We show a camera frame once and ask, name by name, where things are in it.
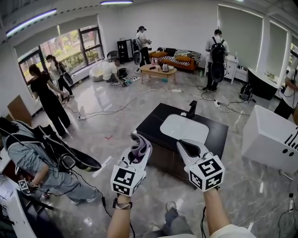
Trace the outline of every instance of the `kettle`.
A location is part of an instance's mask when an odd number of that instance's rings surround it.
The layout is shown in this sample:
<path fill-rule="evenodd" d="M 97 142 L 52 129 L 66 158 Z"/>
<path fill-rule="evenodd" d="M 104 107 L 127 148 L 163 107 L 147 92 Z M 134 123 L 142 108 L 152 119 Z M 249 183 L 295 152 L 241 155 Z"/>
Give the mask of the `kettle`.
<path fill-rule="evenodd" d="M 168 72 L 169 71 L 169 66 L 167 64 L 164 64 L 162 67 L 163 72 Z"/>

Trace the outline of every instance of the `person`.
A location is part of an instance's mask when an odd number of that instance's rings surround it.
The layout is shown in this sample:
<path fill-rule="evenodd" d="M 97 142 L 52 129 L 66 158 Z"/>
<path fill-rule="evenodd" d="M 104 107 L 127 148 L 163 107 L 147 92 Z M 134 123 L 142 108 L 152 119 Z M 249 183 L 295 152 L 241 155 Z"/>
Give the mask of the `person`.
<path fill-rule="evenodd" d="M 247 229 L 230 224 L 219 194 L 215 188 L 204 192 L 206 217 L 211 238 L 255 238 Z M 117 200 L 121 206 L 131 202 L 131 198 L 120 195 Z M 168 202 L 166 223 L 160 231 L 146 233 L 144 238 L 174 237 L 195 238 L 185 217 L 179 216 L 175 202 Z M 116 209 L 108 227 L 108 238 L 129 237 L 130 210 Z"/>
<path fill-rule="evenodd" d="M 67 93 L 64 93 L 56 88 L 51 82 L 50 76 L 45 72 L 41 72 L 37 65 L 31 65 L 29 67 L 29 73 L 33 76 L 30 87 L 34 97 L 36 99 L 39 97 L 43 109 L 52 121 L 58 134 L 64 137 L 66 135 L 66 132 L 63 128 L 63 125 L 68 128 L 70 126 L 70 120 L 56 95 L 48 88 L 48 85 L 54 91 L 60 93 L 61 96 L 66 97 Z"/>
<path fill-rule="evenodd" d="M 282 94 L 282 99 L 274 111 L 274 113 L 286 119 L 293 113 L 298 103 L 297 79 L 297 69 L 291 69 L 285 78 L 287 88 Z"/>
<path fill-rule="evenodd" d="M 115 59 L 114 62 L 105 62 L 103 65 L 103 80 L 112 85 L 120 85 L 119 73 L 117 67 L 120 65 L 120 59 Z"/>
<path fill-rule="evenodd" d="M 148 47 L 146 46 L 147 44 L 151 45 L 151 41 L 146 39 L 146 35 L 144 31 L 147 31 L 147 29 L 143 26 L 140 26 L 135 34 L 135 39 L 137 40 L 139 50 L 142 54 L 142 60 L 140 63 L 140 67 L 145 65 L 145 62 L 147 65 L 150 65 L 150 57 L 149 57 L 149 52 L 148 52 Z"/>
<path fill-rule="evenodd" d="M 93 202 L 96 199 L 98 192 L 94 188 L 82 184 L 69 173 L 60 172 L 41 144 L 27 143 L 22 145 L 21 143 L 14 143 L 8 149 L 6 143 L 10 134 L 20 134 L 32 138 L 35 136 L 22 123 L 10 122 L 6 118 L 0 117 L 0 135 L 10 159 L 16 167 L 34 176 L 28 185 L 31 192 L 36 189 L 41 189 L 44 192 L 49 189 L 56 189 L 60 193 L 65 193 L 74 205 L 81 200 Z"/>
<path fill-rule="evenodd" d="M 221 43 L 223 41 L 222 39 L 222 31 L 217 29 L 214 31 L 214 39 L 216 41 L 216 43 Z M 215 44 L 213 38 L 210 38 L 207 40 L 207 43 L 206 43 L 206 51 L 207 52 L 211 52 L 211 49 L 212 49 L 212 46 Z M 223 42 L 223 46 L 224 46 L 224 49 L 225 49 L 225 55 L 228 56 L 229 55 L 229 52 L 230 52 L 230 49 L 229 49 L 229 46 L 228 46 L 228 43 L 226 41 Z M 213 93 L 215 93 L 215 91 L 217 90 L 217 85 L 218 83 L 217 82 L 214 82 L 213 79 L 212 79 L 212 76 L 211 76 L 211 65 L 212 65 L 212 57 L 210 55 L 209 57 L 209 62 L 208 62 L 208 83 L 207 83 L 207 91 L 210 92 L 212 91 Z"/>
<path fill-rule="evenodd" d="M 69 92 L 69 97 L 73 98 L 73 92 L 64 79 L 64 73 L 66 72 L 64 65 L 61 62 L 58 62 L 55 56 L 50 54 L 46 57 L 46 61 L 51 64 L 49 67 L 49 71 L 52 74 L 54 80 L 58 82 L 59 89 L 63 91 L 63 87 L 65 87 L 66 90 Z"/>

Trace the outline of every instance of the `black cabinet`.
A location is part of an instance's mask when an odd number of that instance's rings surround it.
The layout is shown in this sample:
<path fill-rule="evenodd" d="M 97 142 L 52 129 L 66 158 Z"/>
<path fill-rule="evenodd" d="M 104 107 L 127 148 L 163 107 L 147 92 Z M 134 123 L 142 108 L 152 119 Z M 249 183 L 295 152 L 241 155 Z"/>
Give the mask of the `black cabinet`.
<path fill-rule="evenodd" d="M 121 40 L 117 42 L 120 61 L 122 64 L 134 59 L 132 40 Z"/>

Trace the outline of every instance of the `white sink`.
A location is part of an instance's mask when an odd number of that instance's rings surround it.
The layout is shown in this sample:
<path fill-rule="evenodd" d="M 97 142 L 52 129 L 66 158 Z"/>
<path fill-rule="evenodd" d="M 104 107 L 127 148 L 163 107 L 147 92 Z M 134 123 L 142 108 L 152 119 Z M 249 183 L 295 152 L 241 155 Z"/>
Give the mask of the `white sink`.
<path fill-rule="evenodd" d="M 160 130 L 175 139 L 191 139 L 203 144 L 209 133 L 206 125 L 176 114 L 169 115 L 160 126 Z"/>

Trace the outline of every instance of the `black sink counter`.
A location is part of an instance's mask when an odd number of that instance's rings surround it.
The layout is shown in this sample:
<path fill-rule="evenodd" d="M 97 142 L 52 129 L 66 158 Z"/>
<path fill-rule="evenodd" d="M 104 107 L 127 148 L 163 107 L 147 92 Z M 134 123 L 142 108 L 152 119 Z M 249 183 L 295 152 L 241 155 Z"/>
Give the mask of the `black sink counter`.
<path fill-rule="evenodd" d="M 150 142 L 178 153 L 176 145 L 177 140 L 163 134 L 160 131 L 160 126 L 169 115 L 181 115 L 182 112 L 187 113 L 187 111 L 181 110 L 179 108 L 160 103 L 138 126 L 136 131 Z M 199 115 L 195 115 L 193 120 L 209 127 L 209 134 L 207 136 L 205 146 L 209 149 L 209 151 L 221 159 L 227 138 L 228 126 Z"/>

